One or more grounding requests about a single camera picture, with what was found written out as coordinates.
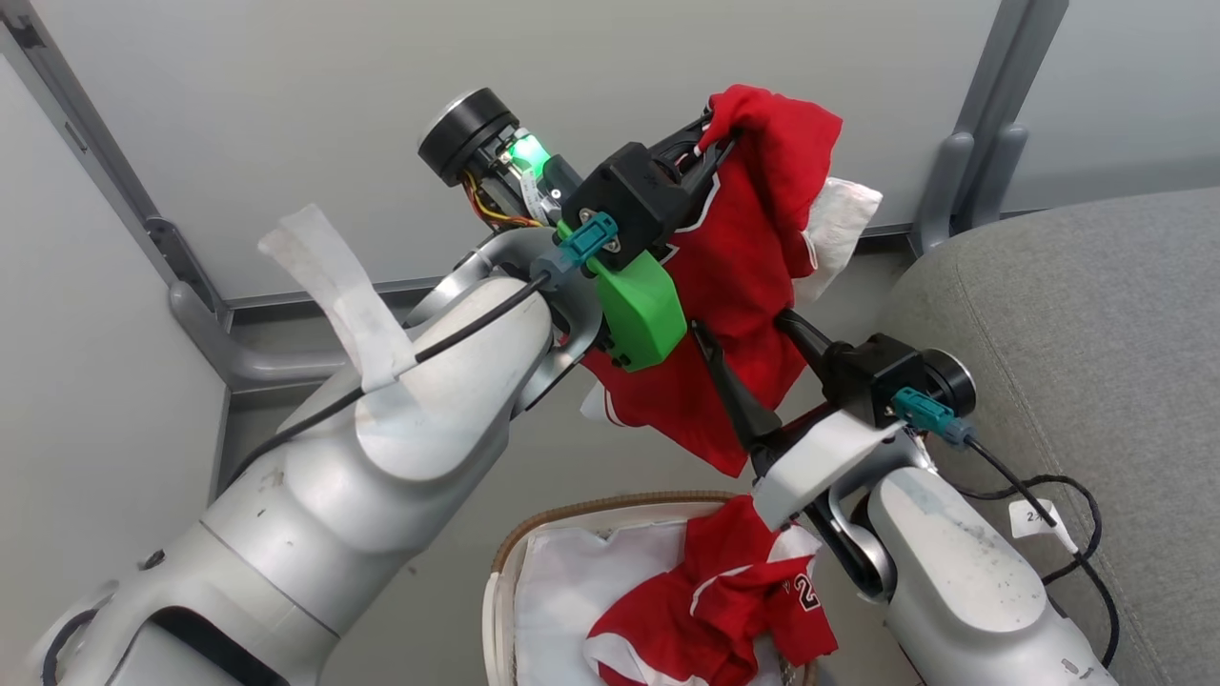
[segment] green led light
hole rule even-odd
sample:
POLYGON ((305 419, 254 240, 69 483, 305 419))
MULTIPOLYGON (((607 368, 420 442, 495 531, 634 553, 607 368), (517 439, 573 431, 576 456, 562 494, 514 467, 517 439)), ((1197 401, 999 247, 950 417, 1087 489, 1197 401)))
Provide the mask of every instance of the green led light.
POLYGON ((550 154, 547 153, 542 143, 533 134, 526 135, 521 140, 517 140, 512 145, 509 145, 509 155, 514 159, 523 160, 529 165, 529 168, 542 170, 543 162, 550 159, 550 154))

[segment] white label tag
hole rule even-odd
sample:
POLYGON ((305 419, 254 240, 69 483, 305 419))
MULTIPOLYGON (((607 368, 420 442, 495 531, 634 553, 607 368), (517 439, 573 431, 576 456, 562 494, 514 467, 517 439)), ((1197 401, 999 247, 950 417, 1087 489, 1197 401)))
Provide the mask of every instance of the white label tag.
POLYGON ((534 177, 533 167, 521 172, 521 197, 526 201, 529 216, 543 225, 547 222, 547 208, 542 204, 542 192, 538 190, 538 179, 534 177))
MULTIPOLYGON (((1055 521, 1059 521, 1059 513, 1055 511, 1054 503, 1046 498, 1038 498, 1038 502, 1042 503, 1042 507, 1050 513, 1050 516, 1055 521)), ((1035 533, 1050 533, 1054 531, 1025 498, 1013 500, 1008 504, 1008 516, 1013 520, 1013 538, 1025 538, 1035 533)))

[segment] gray sofa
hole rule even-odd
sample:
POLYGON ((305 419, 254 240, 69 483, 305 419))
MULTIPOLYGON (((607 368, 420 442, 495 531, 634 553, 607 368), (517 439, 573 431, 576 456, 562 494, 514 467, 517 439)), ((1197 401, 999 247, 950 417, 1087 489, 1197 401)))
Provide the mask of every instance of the gray sofa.
MULTIPOLYGON (((1022 477, 1065 474, 1100 503, 1094 565, 1122 618, 1120 684, 1220 684, 1220 188, 1002 221, 919 260, 882 331, 952 352, 980 387, 986 446, 1022 477)), ((961 486, 1005 486, 970 453, 935 453, 961 486)), ((1083 548, 1083 498, 1052 497, 1083 548)), ((1004 503, 980 505, 1002 531, 1004 503)), ((1046 538, 1017 548, 1047 572, 1046 538)), ((1052 597, 1100 654, 1104 607, 1076 571, 1052 597)))

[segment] white cloth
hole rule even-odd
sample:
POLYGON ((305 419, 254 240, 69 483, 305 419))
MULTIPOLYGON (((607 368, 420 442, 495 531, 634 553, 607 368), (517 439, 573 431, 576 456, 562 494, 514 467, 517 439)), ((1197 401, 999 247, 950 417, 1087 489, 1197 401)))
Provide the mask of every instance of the white cloth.
MULTIPOLYGON (((518 686, 604 686, 583 657, 593 624, 615 602, 682 559, 686 522, 625 527, 609 540, 551 529, 527 543, 514 597, 518 686)), ((778 686, 773 647, 755 653, 752 686, 778 686)))
POLYGON ((797 303, 813 303, 838 276, 881 205, 881 193, 850 181, 830 177, 809 209, 803 232, 814 273, 792 282, 797 303))

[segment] black cylindrical motor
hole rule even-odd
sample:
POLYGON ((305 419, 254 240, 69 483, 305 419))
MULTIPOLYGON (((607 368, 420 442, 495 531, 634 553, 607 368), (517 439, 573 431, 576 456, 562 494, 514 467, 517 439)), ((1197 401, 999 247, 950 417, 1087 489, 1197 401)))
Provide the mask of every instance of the black cylindrical motor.
POLYGON ((467 165, 483 162, 486 168, 466 170, 482 178, 520 126, 490 88, 479 88, 442 110, 420 139, 420 156, 447 186, 461 183, 467 165))

